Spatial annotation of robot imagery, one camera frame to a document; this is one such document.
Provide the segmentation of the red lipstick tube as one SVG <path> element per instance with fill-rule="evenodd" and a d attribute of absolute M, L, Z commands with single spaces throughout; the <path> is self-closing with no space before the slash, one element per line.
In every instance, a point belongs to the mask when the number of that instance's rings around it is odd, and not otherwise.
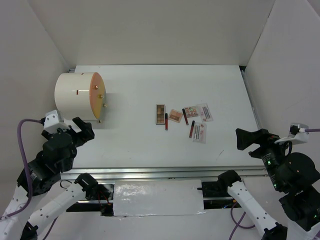
<path fill-rule="evenodd" d="M 193 136 L 194 126 L 195 126 L 195 120 L 193 120 L 191 123 L 190 132 L 189 132 L 189 136 L 188 136 L 189 138 L 192 138 L 192 136 Z"/>

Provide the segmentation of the dark red lip gloss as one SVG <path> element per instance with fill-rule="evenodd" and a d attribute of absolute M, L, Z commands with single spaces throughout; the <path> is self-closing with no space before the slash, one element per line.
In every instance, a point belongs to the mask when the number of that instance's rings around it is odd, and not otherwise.
<path fill-rule="evenodd" d="M 185 108 L 182 108 L 182 113 L 183 113 L 183 117 L 184 117 L 184 120 L 185 120 L 185 124 L 188 126 L 189 122 L 188 122 L 188 118 L 187 118 L 187 114 L 186 114 Z"/>

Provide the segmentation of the red lip gloss tube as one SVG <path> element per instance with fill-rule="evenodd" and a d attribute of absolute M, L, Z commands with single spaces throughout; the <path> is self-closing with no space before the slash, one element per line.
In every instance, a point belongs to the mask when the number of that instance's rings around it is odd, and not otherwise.
<path fill-rule="evenodd" d="M 168 131 L 168 113 L 164 115 L 165 130 Z"/>

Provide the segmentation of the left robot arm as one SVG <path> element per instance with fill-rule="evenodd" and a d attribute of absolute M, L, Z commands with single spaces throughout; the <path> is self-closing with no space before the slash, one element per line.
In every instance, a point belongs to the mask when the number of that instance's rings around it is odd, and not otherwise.
<path fill-rule="evenodd" d="M 99 184 L 89 174 L 80 174 L 74 182 L 48 204 L 36 210 L 52 186 L 61 180 L 61 173 L 72 169 L 77 148 L 95 138 L 92 125 L 79 117 L 66 129 L 54 125 L 52 133 L 47 128 L 42 131 L 46 142 L 36 158 L 27 161 L 23 142 L 22 125 L 30 122 L 23 119 L 17 126 L 17 140 L 24 169 L 17 179 L 12 199 L 0 218 L 0 238 L 2 240 L 36 240 L 42 231 L 52 225 L 59 215 L 84 198 L 91 200 L 98 194 Z"/>

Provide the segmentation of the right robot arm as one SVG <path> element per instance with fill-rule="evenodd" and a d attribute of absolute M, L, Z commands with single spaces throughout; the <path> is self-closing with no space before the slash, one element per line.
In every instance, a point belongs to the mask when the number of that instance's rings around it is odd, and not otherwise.
<path fill-rule="evenodd" d="M 279 137 L 266 129 L 236 129 L 237 149 L 259 147 L 248 154 L 262 160 L 272 186 L 282 193 L 279 203 L 287 225 L 280 224 L 258 203 L 234 170 L 218 176 L 218 192 L 230 195 L 241 206 L 263 240 L 318 240 L 320 238 L 320 192 L 314 184 L 320 173 L 306 154 L 293 152 L 293 146 L 307 143 L 309 134 L 317 132 L 300 124 L 291 125 L 287 137 Z"/>

